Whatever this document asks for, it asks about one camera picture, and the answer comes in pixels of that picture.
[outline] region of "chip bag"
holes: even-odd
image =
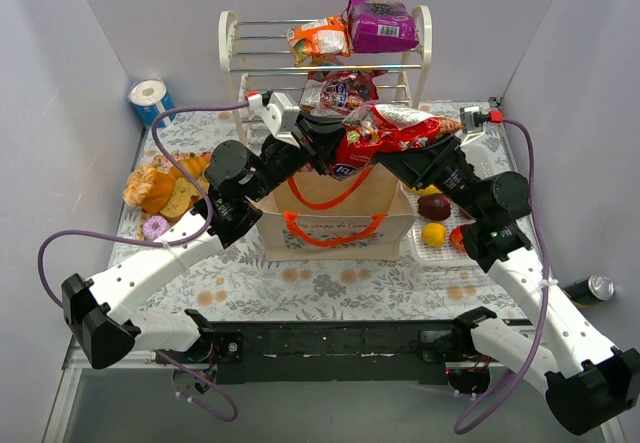
[[[324,81],[308,79],[300,108],[314,116],[348,115],[363,103],[378,99],[370,71],[335,71]]]
[[[407,51],[418,46],[415,22],[402,3],[349,0],[347,18],[355,53]]]
[[[406,106],[365,103],[344,120],[345,136],[330,166],[332,177],[342,180],[370,166],[376,153],[426,148],[441,137],[462,129],[450,118],[434,116]]]
[[[311,21],[288,30],[285,36],[296,59],[296,65],[310,56],[351,54],[347,23],[340,15]]]

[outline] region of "pink donut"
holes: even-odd
[[[150,217],[142,225],[142,234],[147,240],[155,240],[169,231],[169,222],[160,215]]]

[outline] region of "toilet paper roll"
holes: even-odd
[[[136,107],[136,111],[142,123],[147,128],[151,127],[153,119],[165,110],[174,108],[167,87],[158,80],[147,80],[133,87],[129,93],[129,101]],[[163,119],[159,128],[169,125],[175,115]]]

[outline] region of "orange rope handle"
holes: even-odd
[[[365,178],[367,176],[369,176],[369,173],[371,173],[371,170],[372,170],[371,168],[367,168],[366,170],[364,170],[362,173],[360,173],[360,176],[353,183],[353,185],[351,185],[351,188],[349,188],[347,191],[345,191],[340,196],[336,196],[333,200],[325,201],[324,203],[313,203],[313,202],[307,200],[304,196],[302,196],[300,194],[300,190],[298,189],[298,186],[296,185],[296,182],[293,179],[293,177],[289,178],[287,180],[287,183],[289,184],[289,188],[291,189],[291,193],[293,193],[294,196],[296,198],[298,198],[298,200],[300,200],[300,203],[305,205],[307,208],[311,208],[312,210],[327,210],[329,208],[333,208],[334,206],[342,203],[344,200],[347,199],[347,197],[351,193],[356,191],[358,189],[358,187],[362,184],[362,182],[365,180]]]
[[[352,241],[361,240],[363,238],[366,238],[367,236],[371,236],[378,229],[380,223],[382,223],[382,221],[387,217],[387,215],[372,215],[371,224],[360,233],[356,233],[355,235],[333,238],[331,240],[317,240],[307,235],[300,229],[298,225],[296,225],[295,221],[296,218],[298,218],[297,213],[293,213],[292,211],[284,211],[282,212],[282,216],[284,217],[284,220],[287,224],[287,229],[291,233],[293,233],[298,238],[306,241],[310,245],[319,246],[322,248],[344,245],[345,243],[351,243]]]

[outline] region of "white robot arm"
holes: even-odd
[[[306,164],[327,173],[344,136],[340,120],[299,115],[296,105],[281,93],[252,95],[249,101],[272,136],[260,155],[237,141],[214,149],[205,170],[214,208],[208,232],[181,247],[167,244],[143,250],[89,279],[73,275],[63,283],[65,321],[94,368],[108,367],[132,350],[169,349],[193,362],[206,358],[215,335],[199,313],[137,309],[189,267],[242,237],[261,216],[252,201],[268,195]],[[536,324],[542,301],[541,263],[516,224],[516,219],[530,213],[526,179],[513,172],[478,179],[454,136],[433,147],[378,154],[375,162],[410,187],[436,184],[477,220],[463,230],[467,253]],[[195,233],[204,224],[206,211],[197,205],[158,241]],[[531,342],[486,309],[469,313],[460,319],[465,344],[519,370]],[[544,339],[547,348],[538,350],[525,379],[547,396],[552,411],[570,431],[583,433],[635,405],[640,392],[638,352],[618,350],[554,284],[549,287]],[[578,415],[561,408],[574,400],[583,403]]]

